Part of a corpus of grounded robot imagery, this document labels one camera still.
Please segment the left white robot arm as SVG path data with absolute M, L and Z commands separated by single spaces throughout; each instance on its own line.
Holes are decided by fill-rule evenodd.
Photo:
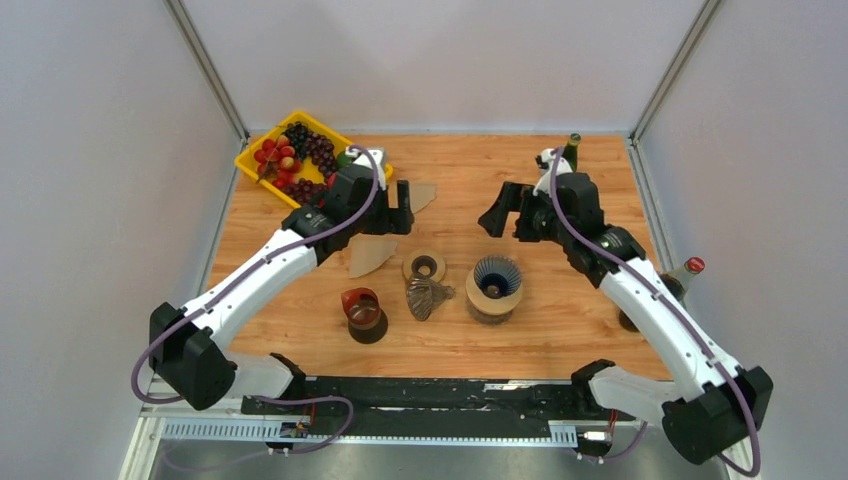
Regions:
M 414 215 L 410 184 L 388 188 L 374 170 L 351 164 L 310 204 L 294 209 L 270 240 L 225 280 L 177 308 L 169 303 L 150 316 L 144 360 L 174 391 L 174 401 L 206 410 L 225 398 L 264 396 L 280 413 L 297 412 L 306 388 L 279 354 L 231 353 L 247 322 L 284 288 L 345 249 L 357 234 L 407 235 Z

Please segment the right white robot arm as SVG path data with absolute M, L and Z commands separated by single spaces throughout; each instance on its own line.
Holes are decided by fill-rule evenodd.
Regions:
M 757 475 L 771 377 L 761 367 L 742 367 L 696 324 L 635 238 L 605 222 L 589 177 L 565 173 L 536 185 L 506 182 L 478 223 L 500 237 L 511 212 L 519 215 L 514 237 L 561 246 L 570 265 L 630 318 L 672 375 L 669 382 L 654 381 L 597 360 L 573 375 L 582 381 L 570 392 L 575 411 L 589 418 L 605 409 L 626 413 L 661 427 L 692 464 L 718 457 L 742 475 Z

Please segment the blue ribbed dripper cone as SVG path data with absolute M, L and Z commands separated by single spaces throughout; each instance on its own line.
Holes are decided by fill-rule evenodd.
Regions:
M 513 295 L 522 284 L 517 263 L 504 255 L 487 255 L 475 265 L 472 273 L 476 287 L 491 299 Z

